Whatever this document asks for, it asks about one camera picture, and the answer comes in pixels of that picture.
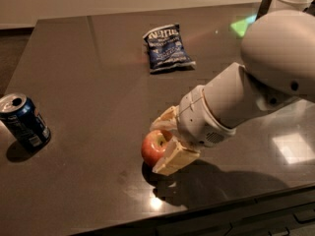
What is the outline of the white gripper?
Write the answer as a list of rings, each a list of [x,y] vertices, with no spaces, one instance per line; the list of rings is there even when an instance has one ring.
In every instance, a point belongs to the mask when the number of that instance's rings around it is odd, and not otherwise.
[[[151,131],[176,129],[189,144],[172,138],[163,157],[153,167],[155,174],[169,176],[177,172],[199,158],[201,152],[194,146],[211,148],[236,133],[235,129],[222,125],[209,110],[204,86],[193,88],[181,99],[178,107],[167,108],[150,127]]]

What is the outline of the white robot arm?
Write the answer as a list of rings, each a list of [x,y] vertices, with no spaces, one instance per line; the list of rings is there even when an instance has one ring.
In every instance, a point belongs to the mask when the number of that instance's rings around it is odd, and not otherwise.
[[[168,176],[189,165],[204,147],[232,137],[236,127],[298,99],[315,101],[315,17],[280,10],[258,19],[232,63],[182,97],[152,124],[175,134],[153,171]]]

